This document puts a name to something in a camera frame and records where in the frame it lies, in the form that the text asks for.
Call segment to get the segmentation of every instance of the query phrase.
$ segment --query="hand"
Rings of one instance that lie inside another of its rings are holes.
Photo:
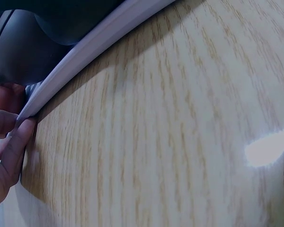
[[[0,110],[0,134],[12,131],[16,118],[16,114]],[[19,180],[24,149],[35,124],[33,119],[25,120],[11,138],[7,137],[0,143],[0,203],[6,198],[9,188]]]

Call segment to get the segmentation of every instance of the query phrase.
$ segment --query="wooden surface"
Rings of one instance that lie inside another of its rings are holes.
[[[284,135],[248,146],[284,130],[284,0],[179,1],[39,121],[5,226],[284,227]]]

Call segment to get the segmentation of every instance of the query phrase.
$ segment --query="wood grain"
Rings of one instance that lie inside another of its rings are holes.
[[[184,0],[40,112],[5,225],[284,227],[284,0]]]

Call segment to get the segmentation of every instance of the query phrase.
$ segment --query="skin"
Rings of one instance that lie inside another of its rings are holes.
[[[0,85],[0,110],[19,114],[25,104],[25,86],[6,83]]]
[[[0,110],[0,134],[7,134],[15,126],[17,115]],[[19,180],[24,150],[35,128],[34,119],[26,119],[13,133],[0,143],[0,203],[6,198],[11,186]]]

